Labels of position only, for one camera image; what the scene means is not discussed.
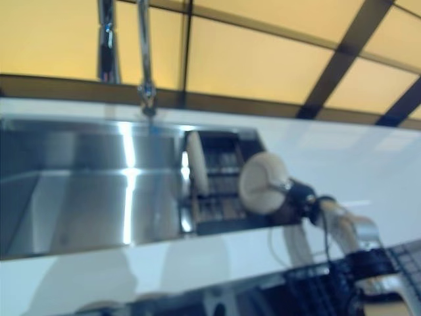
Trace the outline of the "robot right hand dark palm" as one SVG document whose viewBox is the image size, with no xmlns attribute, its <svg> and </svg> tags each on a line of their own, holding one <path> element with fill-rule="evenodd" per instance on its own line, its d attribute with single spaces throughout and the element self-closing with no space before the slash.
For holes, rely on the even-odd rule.
<svg viewBox="0 0 421 316">
<path fill-rule="evenodd" d="M 316 200 L 313 188 L 294 178 L 279 184 L 269 184 L 268 188 L 284 199 L 275 211 L 267 216 L 271 226 L 301 224 Z"/>
</svg>

